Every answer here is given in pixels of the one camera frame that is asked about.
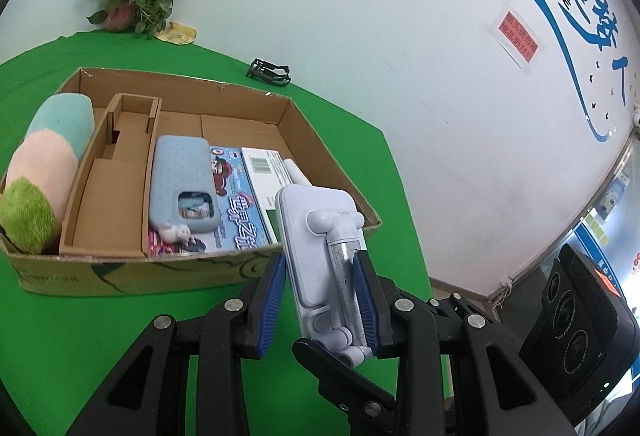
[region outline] plush toy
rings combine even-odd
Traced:
[[[49,97],[15,150],[0,195],[0,225],[18,250],[39,254],[59,235],[79,161],[94,132],[91,99]]]
[[[165,243],[178,243],[179,241],[189,241],[191,230],[187,225],[171,225],[171,223],[160,223],[158,234]]]

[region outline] barcode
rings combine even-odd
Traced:
[[[266,158],[254,158],[250,156],[249,160],[251,160],[251,167],[254,169],[254,172],[258,174],[271,174],[271,168]]]

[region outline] light blue silicone case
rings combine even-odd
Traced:
[[[180,216],[178,197],[183,192],[206,193],[211,198],[213,216],[187,219]],[[196,137],[163,135],[156,141],[151,169],[149,223],[187,225],[192,233],[213,232],[220,223],[220,210],[213,184],[209,142]]]

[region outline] green tablecloth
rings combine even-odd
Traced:
[[[60,38],[0,66],[0,171],[43,100],[79,66],[183,74],[274,91],[244,77],[244,63],[195,45],[103,32]],[[295,66],[292,76],[295,80]],[[414,295],[430,297],[414,224],[382,132],[293,84],[277,91],[295,100],[382,217],[384,224],[368,245],[378,273]],[[0,256],[0,377],[37,434],[63,435],[153,317],[170,313],[180,320],[202,315],[238,288],[138,297],[44,297],[22,291]],[[318,395],[316,379],[293,358],[290,347],[299,333],[287,288],[271,350],[262,361],[243,364],[251,432],[348,434],[346,416]],[[396,361],[376,359],[358,368],[391,392],[396,369]],[[193,391],[190,380],[191,395]],[[193,408],[188,410],[187,426],[192,434]]]

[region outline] red sticker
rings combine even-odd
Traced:
[[[598,276],[601,278],[602,282],[604,283],[604,286],[606,286],[607,288],[609,288],[610,292],[615,293],[618,297],[620,297],[620,294],[618,293],[618,290],[616,290],[616,287],[613,286],[613,283],[609,280],[609,277],[607,277],[606,275],[598,272],[598,270],[596,270],[596,273],[598,274]]]
[[[522,54],[524,60],[530,62],[533,54],[538,50],[538,43],[534,41],[516,17],[510,12],[507,12],[498,29],[511,41],[511,44],[516,47],[516,50]]]

